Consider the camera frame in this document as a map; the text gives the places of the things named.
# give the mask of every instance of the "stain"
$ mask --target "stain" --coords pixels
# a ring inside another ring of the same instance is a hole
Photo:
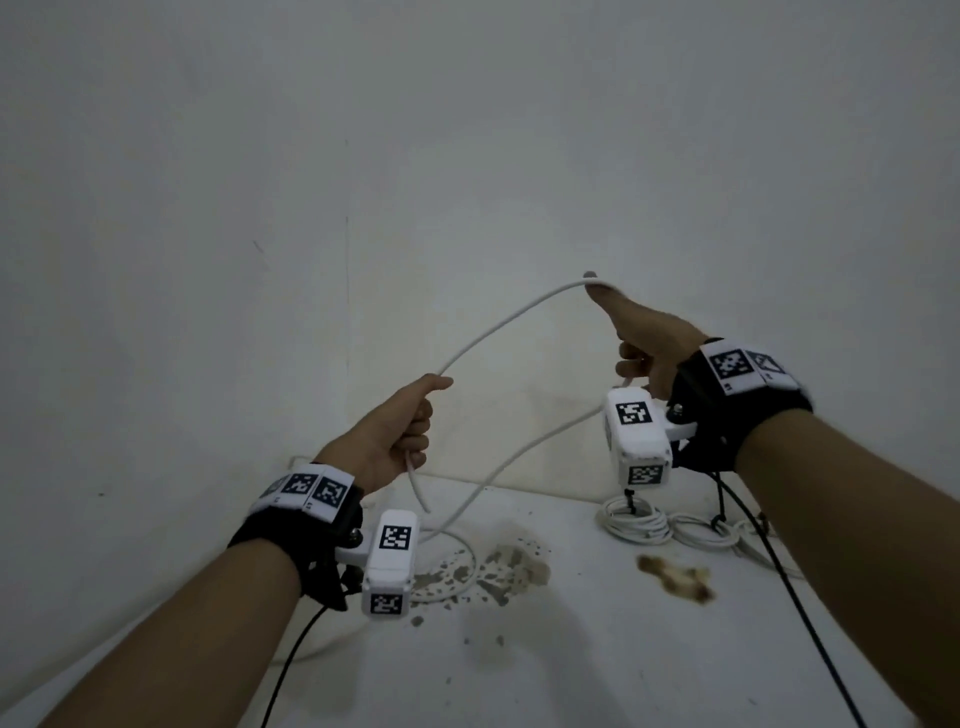
[[[414,576],[414,591],[428,587],[431,584],[438,584],[443,580],[444,574],[441,571],[417,574]]]
[[[493,601],[499,604],[501,607],[507,606],[510,602],[510,599],[507,597],[506,589],[498,589],[493,584],[486,581],[478,581],[477,586],[480,587],[484,592],[493,597]]]
[[[636,567],[660,580],[663,590],[670,595],[707,604],[716,598],[716,593],[707,586],[709,569],[677,567],[659,556],[637,556]]]

